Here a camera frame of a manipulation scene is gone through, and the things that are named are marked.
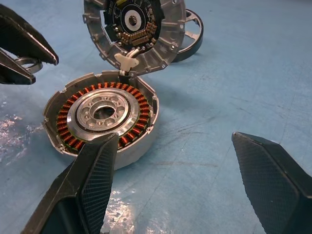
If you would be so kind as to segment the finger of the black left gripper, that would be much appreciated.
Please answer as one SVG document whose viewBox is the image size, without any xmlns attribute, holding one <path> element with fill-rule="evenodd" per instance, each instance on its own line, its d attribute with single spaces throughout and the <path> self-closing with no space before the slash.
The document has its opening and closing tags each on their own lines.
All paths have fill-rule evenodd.
<svg viewBox="0 0 312 234">
<path fill-rule="evenodd" d="M 2 49 L 0 50 L 0 83 L 15 85 L 31 85 L 36 81 L 32 72 L 28 71 L 24 64 L 36 64 L 36 59 L 21 57 L 11 58 Z"/>
<path fill-rule="evenodd" d="M 57 65 L 59 57 L 44 36 L 12 9 L 0 5 L 0 47 L 18 57 Z"/>
</svg>

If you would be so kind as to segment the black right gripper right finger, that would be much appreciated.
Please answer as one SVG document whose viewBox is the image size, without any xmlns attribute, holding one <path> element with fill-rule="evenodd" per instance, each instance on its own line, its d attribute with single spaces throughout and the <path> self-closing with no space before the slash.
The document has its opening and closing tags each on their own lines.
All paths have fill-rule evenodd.
<svg viewBox="0 0 312 234">
<path fill-rule="evenodd" d="M 241 132 L 232 142 L 246 195 L 267 234 L 312 232 L 312 177 L 278 143 Z"/>
</svg>

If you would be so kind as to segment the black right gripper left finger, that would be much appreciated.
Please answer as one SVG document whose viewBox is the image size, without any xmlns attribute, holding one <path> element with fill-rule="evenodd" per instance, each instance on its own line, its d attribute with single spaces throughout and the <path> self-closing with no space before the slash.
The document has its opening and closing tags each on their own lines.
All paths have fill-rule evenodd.
<svg viewBox="0 0 312 234">
<path fill-rule="evenodd" d="M 53 181 L 23 234 L 98 234 L 112 190 L 118 135 L 87 142 Z"/>
</svg>

